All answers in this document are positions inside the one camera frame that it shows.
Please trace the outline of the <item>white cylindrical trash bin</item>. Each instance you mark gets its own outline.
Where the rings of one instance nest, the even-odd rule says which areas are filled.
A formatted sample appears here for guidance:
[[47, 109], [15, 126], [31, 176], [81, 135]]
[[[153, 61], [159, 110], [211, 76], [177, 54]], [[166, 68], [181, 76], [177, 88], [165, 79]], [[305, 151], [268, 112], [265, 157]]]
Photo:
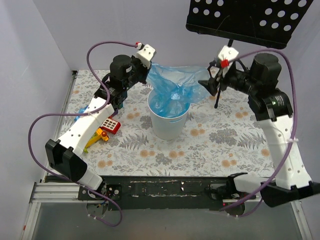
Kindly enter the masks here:
[[185, 126], [187, 114], [191, 108], [190, 104], [187, 104], [186, 110], [180, 115], [175, 117], [163, 117], [156, 114], [151, 108], [151, 100], [156, 96], [156, 92], [152, 90], [147, 97], [147, 106], [151, 118], [152, 129], [154, 134], [166, 141], [174, 140], [179, 137]]

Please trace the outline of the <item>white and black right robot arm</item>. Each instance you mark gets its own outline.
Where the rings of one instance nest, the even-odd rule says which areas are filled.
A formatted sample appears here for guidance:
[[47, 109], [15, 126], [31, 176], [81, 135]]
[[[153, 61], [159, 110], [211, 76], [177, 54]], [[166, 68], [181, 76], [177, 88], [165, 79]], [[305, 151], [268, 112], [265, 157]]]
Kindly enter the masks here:
[[320, 185], [308, 174], [298, 147], [296, 96], [288, 97], [277, 88], [282, 70], [279, 55], [281, 52], [276, 49], [254, 51], [251, 67], [238, 70], [236, 64], [241, 56], [227, 48], [209, 65], [216, 73], [199, 81], [215, 97], [227, 88], [248, 96], [248, 105], [263, 130], [273, 162], [274, 173], [269, 178], [251, 177], [246, 172], [228, 177], [227, 195], [237, 199], [244, 193], [244, 197], [231, 204], [232, 208], [253, 196], [260, 196], [273, 208], [320, 192]]

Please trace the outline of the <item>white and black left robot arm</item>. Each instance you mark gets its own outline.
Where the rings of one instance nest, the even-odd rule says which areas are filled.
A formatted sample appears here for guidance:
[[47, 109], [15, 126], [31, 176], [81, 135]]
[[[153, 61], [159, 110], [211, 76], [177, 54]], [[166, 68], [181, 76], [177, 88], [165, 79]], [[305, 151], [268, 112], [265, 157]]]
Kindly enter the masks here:
[[102, 79], [109, 91], [99, 87], [86, 111], [98, 110], [104, 103], [108, 103], [107, 106], [92, 115], [81, 116], [58, 140], [50, 139], [45, 145], [50, 167], [72, 182], [87, 186], [95, 200], [106, 196], [106, 187], [102, 184], [102, 178], [91, 171], [80, 156], [96, 130], [122, 108], [127, 91], [136, 83], [146, 83], [152, 58], [151, 52], [147, 52], [146, 56], [140, 53], [115, 56], [110, 72]]

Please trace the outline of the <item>blue plastic trash bag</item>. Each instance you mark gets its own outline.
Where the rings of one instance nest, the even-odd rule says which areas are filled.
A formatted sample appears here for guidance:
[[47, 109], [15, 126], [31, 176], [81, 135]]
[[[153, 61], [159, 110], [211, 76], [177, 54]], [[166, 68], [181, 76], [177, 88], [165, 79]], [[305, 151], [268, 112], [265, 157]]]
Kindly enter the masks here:
[[151, 100], [151, 109], [159, 116], [179, 116], [187, 104], [197, 104], [209, 94], [199, 80], [208, 80], [209, 73], [201, 66], [172, 67], [153, 63], [147, 82], [156, 96]]

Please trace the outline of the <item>blue bag piece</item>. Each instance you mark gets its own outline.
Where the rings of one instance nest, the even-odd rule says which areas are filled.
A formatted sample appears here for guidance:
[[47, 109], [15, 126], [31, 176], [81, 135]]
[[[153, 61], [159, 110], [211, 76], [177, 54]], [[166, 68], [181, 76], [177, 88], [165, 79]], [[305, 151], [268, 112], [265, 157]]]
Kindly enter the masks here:
[[87, 108], [88, 108], [88, 105], [79, 109], [78, 115], [74, 117], [74, 122], [76, 122], [81, 117], [81, 114], [83, 114]]

